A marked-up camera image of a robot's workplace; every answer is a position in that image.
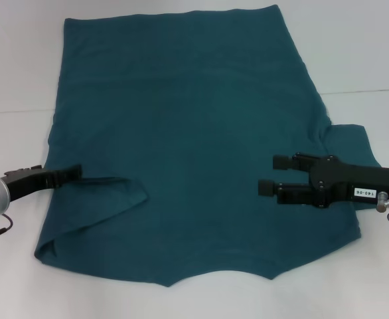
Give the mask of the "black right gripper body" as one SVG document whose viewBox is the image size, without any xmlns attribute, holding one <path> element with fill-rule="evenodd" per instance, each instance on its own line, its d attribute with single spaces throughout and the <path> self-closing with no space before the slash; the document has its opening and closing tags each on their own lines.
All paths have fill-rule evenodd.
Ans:
<svg viewBox="0 0 389 319">
<path fill-rule="evenodd" d="M 341 201 L 376 205 L 380 192 L 389 196 L 389 168 L 318 161 L 310 169 L 309 183 L 316 205 Z"/>
</svg>

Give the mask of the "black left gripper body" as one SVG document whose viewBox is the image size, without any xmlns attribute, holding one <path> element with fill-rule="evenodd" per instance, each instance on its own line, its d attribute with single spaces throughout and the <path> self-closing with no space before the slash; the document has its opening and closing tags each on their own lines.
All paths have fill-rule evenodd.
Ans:
<svg viewBox="0 0 389 319">
<path fill-rule="evenodd" d="M 8 171 L 1 179 L 9 190 L 10 201 L 16 201 L 37 191 L 54 188 L 54 173 L 42 168 L 41 165 Z"/>
</svg>

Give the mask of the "teal blue shirt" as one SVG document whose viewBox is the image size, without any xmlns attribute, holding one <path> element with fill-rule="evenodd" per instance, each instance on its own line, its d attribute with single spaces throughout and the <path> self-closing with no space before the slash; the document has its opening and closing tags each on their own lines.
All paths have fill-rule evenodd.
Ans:
<svg viewBox="0 0 389 319">
<path fill-rule="evenodd" d="M 35 249 L 72 272 L 171 286 L 237 270 L 272 279 L 360 237 L 358 205 L 258 195 L 276 154 L 375 166 L 366 131 L 332 125 L 276 5 L 64 22 Z"/>
</svg>

